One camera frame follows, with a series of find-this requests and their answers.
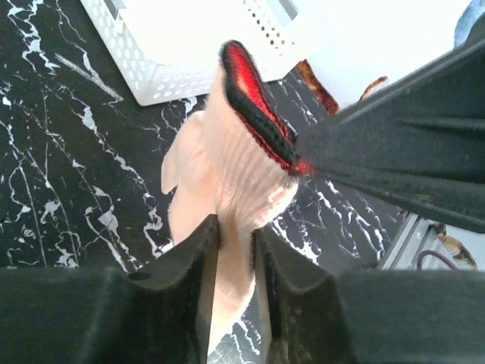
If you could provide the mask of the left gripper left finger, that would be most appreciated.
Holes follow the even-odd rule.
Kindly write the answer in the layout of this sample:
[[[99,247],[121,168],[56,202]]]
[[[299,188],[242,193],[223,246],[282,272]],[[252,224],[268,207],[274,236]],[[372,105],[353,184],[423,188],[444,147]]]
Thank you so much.
[[[204,363],[219,224],[137,272],[4,268],[3,363]]]

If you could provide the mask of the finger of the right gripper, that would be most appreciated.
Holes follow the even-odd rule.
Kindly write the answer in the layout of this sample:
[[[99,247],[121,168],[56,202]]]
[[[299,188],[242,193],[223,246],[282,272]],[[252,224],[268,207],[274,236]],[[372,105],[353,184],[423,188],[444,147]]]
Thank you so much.
[[[296,147],[322,177],[483,233],[483,40],[302,130]]]

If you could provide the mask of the cream glove red cuff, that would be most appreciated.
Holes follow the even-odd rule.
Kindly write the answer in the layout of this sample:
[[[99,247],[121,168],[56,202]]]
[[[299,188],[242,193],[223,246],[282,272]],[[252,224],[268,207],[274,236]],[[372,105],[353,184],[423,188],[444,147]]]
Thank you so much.
[[[161,190],[173,194],[173,242],[184,241],[208,215],[220,225],[209,351],[255,291],[253,232],[285,211],[311,170],[295,144],[245,46],[224,43],[205,108],[183,122],[161,166]]]

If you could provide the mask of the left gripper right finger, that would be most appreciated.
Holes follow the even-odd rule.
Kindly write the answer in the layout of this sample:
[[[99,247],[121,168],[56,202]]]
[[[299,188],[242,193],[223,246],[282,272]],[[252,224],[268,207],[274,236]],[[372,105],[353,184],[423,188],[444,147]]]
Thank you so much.
[[[255,234],[266,363],[482,363],[484,275],[316,266]]]

